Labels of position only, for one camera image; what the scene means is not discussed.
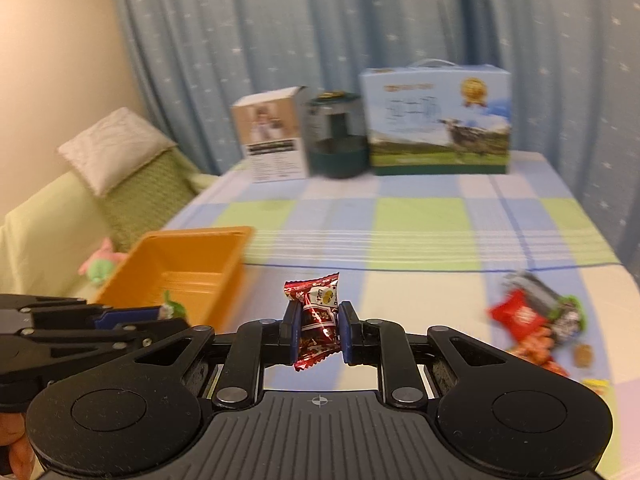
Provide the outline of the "person's hand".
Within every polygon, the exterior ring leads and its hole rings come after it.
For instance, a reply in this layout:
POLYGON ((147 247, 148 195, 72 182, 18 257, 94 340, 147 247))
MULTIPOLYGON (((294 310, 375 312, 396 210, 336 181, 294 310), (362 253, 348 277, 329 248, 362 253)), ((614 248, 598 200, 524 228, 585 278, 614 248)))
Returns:
POLYGON ((18 413, 0 415, 1 474, 14 474, 28 480, 34 470, 35 455, 26 437, 24 416, 18 413))

